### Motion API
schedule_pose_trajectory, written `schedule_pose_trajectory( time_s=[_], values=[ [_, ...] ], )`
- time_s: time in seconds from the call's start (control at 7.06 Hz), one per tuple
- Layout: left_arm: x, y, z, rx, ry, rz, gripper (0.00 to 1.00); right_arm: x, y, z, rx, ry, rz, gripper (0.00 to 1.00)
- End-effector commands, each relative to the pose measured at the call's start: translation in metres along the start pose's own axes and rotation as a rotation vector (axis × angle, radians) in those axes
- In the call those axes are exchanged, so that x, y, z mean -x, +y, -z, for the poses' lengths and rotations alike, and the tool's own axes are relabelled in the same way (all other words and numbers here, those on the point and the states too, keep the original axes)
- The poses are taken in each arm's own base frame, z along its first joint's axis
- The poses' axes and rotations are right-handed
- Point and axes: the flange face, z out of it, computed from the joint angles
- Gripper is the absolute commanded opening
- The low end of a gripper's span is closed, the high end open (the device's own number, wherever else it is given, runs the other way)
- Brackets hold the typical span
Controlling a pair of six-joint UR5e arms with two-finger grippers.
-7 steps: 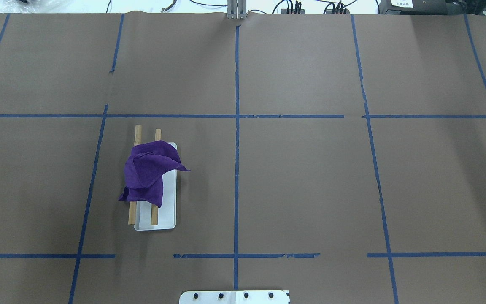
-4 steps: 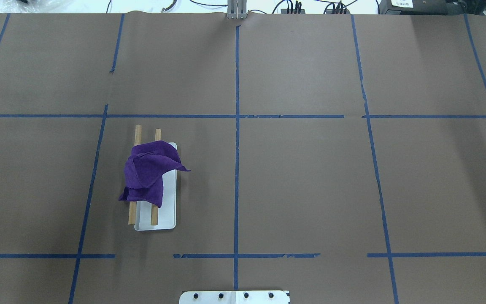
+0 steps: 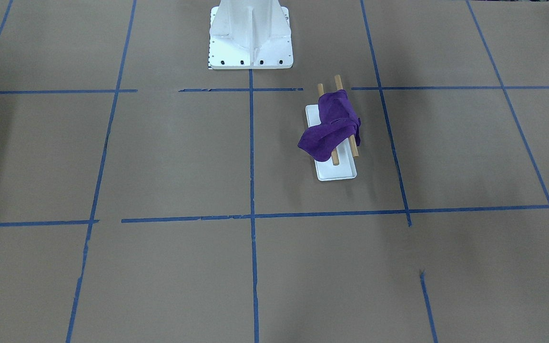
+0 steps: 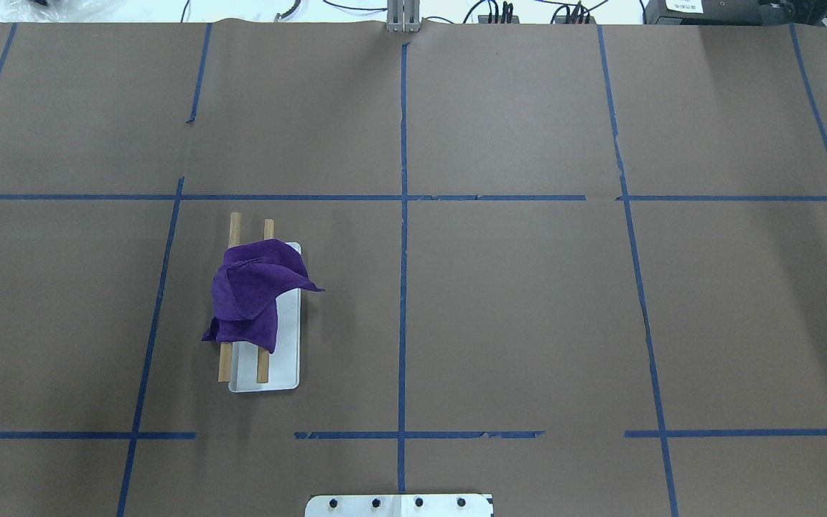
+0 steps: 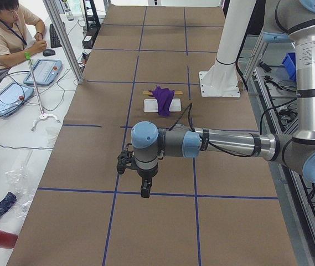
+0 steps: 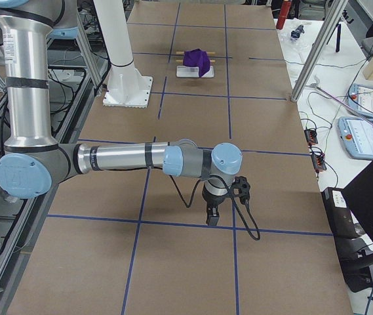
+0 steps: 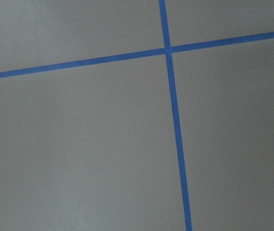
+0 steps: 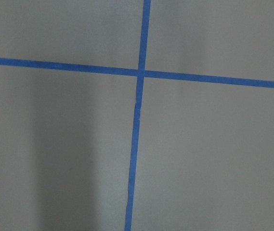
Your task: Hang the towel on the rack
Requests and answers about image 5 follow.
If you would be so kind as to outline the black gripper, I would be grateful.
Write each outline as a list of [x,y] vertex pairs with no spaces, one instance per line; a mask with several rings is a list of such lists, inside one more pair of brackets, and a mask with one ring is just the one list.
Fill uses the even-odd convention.
[[137,173],[140,177],[142,177],[140,189],[141,197],[149,198],[151,194],[152,178],[158,173],[158,166],[148,170],[138,168]]

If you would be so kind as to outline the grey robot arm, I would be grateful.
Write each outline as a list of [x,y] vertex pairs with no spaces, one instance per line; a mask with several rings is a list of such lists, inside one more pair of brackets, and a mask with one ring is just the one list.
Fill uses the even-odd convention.
[[241,120],[235,105],[215,108],[210,128],[174,124],[159,129],[148,121],[131,130],[130,168],[142,179],[141,196],[150,196],[158,161],[166,156],[195,158],[201,151],[219,151],[236,157],[262,157],[275,161],[315,183],[315,1],[267,1],[264,16],[266,40],[295,44],[298,128],[292,135],[238,133],[223,128],[226,120]]

